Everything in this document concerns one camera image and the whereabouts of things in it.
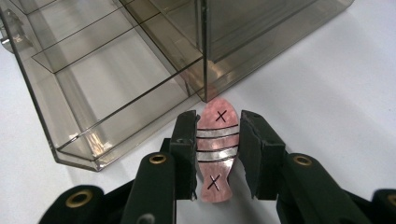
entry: pink object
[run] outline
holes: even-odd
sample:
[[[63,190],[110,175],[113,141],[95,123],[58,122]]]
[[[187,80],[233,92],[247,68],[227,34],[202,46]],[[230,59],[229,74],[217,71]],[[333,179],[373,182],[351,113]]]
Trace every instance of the pink object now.
[[[238,150],[238,121],[233,106],[222,98],[209,102],[198,121],[197,160],[204,176],[204,202],[224,202],[233,196],[228,175]]]

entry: smoky transparent plastic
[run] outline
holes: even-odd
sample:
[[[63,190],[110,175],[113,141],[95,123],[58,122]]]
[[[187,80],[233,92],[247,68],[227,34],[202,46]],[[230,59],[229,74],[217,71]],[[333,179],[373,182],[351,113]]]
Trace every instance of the smoky transparent plastic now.
[[[100,171],[353,0],[0,0],[57,162]]]

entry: transparent plastic box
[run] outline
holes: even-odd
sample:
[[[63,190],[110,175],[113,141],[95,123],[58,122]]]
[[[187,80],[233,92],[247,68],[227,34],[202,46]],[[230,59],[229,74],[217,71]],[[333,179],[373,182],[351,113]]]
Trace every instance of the transparent plastic box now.
[[[0,0],[57,162],[100,171],[353,0]]]

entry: white surface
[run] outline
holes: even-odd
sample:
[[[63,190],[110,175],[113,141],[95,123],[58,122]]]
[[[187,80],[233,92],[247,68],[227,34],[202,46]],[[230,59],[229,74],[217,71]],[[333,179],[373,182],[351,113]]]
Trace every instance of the white surface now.
[[[263,115],[342,188],[365,199],[396,189],[395,15],[393,0],[357,0],[221,97]],[[0,48],[0,62],[0,223],[36,223],[76,185],[117,188],[171,136],[174,122],[99,174],[56,164],[13,55]],[[243,178],[237,164],[229,203],[177,202],[177,223],[276,222],[275,204],[251,201]]]

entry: black x mark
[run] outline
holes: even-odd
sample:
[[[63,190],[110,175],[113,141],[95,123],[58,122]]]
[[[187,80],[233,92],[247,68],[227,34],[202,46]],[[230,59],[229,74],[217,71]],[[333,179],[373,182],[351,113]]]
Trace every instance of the black x mark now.
[[[218,181],[218,179],[220,178],[220,176],[221,176],[221,175],[218,175],[218,176],[216,177],[216,179],[214,179],[213,176],[211,175],[211,176],[210,176],[210,179],[212,179],[212,183],[209,185],[209,187],[207,187],[207,189],[212,188],[212,186],[214,185],[214,186],[216,187],[216,189],[217,189],[218,191],[220,191],[218,184],[216,184],[216,181]]]
[[[219,117],[216,119],[216,121],[218,121],[219,119],[222,119],[222,120],[225,122],[225,119],[224,119],[224,117],[223,117],[223,115],[224,115],[225,113],[227,113],[227,110],[224,110],[224,112],[222,112],[221,114],[220,114],[220,112],[218,111]]]

